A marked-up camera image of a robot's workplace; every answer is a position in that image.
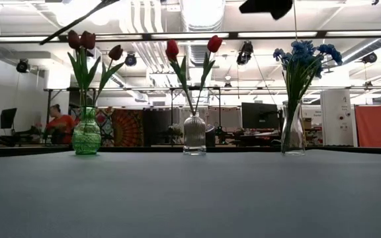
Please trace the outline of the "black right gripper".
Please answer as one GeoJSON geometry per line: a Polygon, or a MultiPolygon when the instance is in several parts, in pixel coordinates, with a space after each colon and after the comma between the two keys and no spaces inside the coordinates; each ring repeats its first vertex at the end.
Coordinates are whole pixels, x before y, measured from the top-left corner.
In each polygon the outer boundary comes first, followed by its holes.
{"type": "Polygon", "coordinates": [[[239,11],[242,14],[246,13],[271,13],[275,19],[281,19],[292,8],[293,0],[246,0],[239,6],[239,11]]]}

